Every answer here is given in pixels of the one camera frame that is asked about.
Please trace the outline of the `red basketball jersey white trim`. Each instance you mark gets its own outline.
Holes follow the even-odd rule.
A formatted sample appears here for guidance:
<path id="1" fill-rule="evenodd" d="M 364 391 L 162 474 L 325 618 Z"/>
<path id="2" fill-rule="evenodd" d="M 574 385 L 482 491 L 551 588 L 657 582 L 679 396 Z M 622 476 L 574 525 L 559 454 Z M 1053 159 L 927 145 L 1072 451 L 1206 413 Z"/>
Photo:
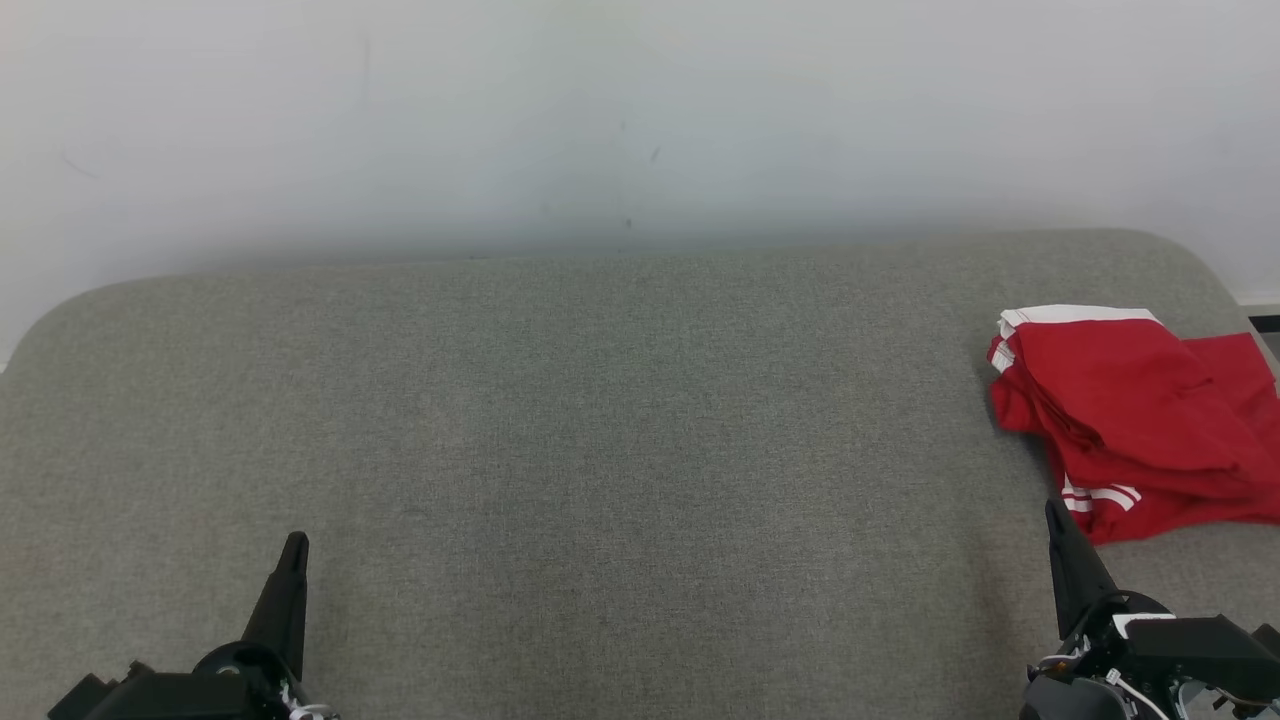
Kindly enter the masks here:
<path id="1" fill-rule="evenodd" d="M 1036 377 L 1075 430 L 1060 487 L 1094 544 L 1221 521 L 1280 527 L 1280 395 L 1252 336 L 1093 323 Z"/>

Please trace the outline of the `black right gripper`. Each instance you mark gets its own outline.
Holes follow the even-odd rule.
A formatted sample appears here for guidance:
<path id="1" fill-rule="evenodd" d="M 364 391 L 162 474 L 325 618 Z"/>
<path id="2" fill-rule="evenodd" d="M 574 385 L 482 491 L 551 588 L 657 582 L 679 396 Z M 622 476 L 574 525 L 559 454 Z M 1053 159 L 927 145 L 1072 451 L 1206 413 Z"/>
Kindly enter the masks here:
<path id="1" fill-rule="evenodd" d="M 1083 682 L 1071 720 L 1189 720 L 1213 693 L 1231 720 L 1280 717 L 1280 632 L 1247 632 L 1224 615 L 1180 618 L 1149 596 L 1119 591 L 1062 498 L 1044 505 L 1060 680 Z"/>

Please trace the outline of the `red shorts with white stripe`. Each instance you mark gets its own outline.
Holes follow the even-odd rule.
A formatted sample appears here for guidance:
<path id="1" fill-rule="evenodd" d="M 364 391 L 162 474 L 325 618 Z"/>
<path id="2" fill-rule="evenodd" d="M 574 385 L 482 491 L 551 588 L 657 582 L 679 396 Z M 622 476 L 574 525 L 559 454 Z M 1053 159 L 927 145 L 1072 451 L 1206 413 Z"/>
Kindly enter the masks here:
<path id="1" fill-rule="evenodd" d="M 1275 400 L 1252 340 L 1210 341 L 1220 372 L 1144 309 L 1042 305 L 998 316 L 992 365 L 1053 438 L 1076 487 L 1244 500 L 1280 489 L 1251 424 Z"/>

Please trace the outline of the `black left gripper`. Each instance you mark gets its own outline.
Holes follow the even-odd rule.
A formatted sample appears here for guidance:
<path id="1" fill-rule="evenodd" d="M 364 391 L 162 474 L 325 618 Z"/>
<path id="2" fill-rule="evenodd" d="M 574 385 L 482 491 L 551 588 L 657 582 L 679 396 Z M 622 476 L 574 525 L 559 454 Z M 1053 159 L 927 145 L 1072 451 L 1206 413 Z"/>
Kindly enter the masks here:
<path id="1" fill-rule="evenodd" d="M 285 538 L 241 635 L 189 673 L 160 673 L 141 661 L 122 680 L 82 678 L 47 720 L 291 720 L 305 669 L 310 541 Z"/>

